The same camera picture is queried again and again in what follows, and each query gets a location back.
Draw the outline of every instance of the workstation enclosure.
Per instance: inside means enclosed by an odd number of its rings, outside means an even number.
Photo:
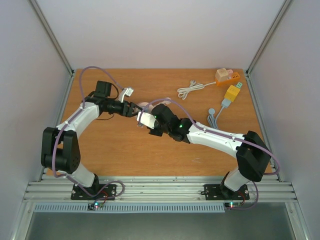
[[[319,1],[1,5],[1,239],[320,238]],[[244,69],[263,138],[281,165],[259,183],[256,208],[225,211],[196,194],[223,176],[99,176],[131,182],[115,208],[88,213],[87,202],[71,201],[72,183],[40,164],[42,131],[61,122],[74,70],[92,65]],[[142,185],[154,194],[137,194]]]

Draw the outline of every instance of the wooden table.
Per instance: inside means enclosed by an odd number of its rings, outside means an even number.
[[[76,71],[70,95],[64,111],[67,119],[80,105],[81,95]],[[216,69],[109,69],[110,74],[123,86],[133,87],[128,101],[150,102],[170,97],[183,105],[191,116],[208,125],[208,109],[219,111],[229,85],[206,86],[191,92],[186,100],[178,98],[177,89],[188,87],[190,80],[207,84],[214,81]],[[224,109],[218,119],[221,130],[232,133],[255,131],[260,128],[252,104],[249,89],[241,69],[243,83],[236,100]],[[98,69],[87,70],[82,79],[85,95],[94,91],[97,80],[111,80]],[[180,118],[186,117],[179,107],[170,104]],[[110,115],[103,113],[99,118]],[[176,142],[168,135],[157,137],[138,127],[135,118],[115,115],[106,121],[95,120],[79,138],[81,162],[98,176],[224,176],[237,166],[236,159],[228,154],[196,144]]]

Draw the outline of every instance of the vent grille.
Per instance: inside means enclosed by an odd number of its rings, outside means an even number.
[[[224,213],[223,203],[107,203],[89,210],[87,203],[37,203],[35,212],[53,213]]]

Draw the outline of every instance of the green object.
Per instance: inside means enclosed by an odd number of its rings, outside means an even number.
[[[238,82],[236,85],[235,85],[238,89],[240,89],[242,87],[242,83],[241,82]]]

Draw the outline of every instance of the coiled white cable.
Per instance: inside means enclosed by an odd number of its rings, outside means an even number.
[[[178,97],[182,98],[182,100],[185,100],[188,96],[188,93],[195,91],[195,90],[200,90],[200,89],[204,89],[205,86],[211,85],[211,84],[215,84],[216,82],[210,82],[208,84],[203,85],[202,83],[197,83],[195,80],[191,80],[190,81],[190,86],[189,87],[181,87],[177,90],[178,92]]]

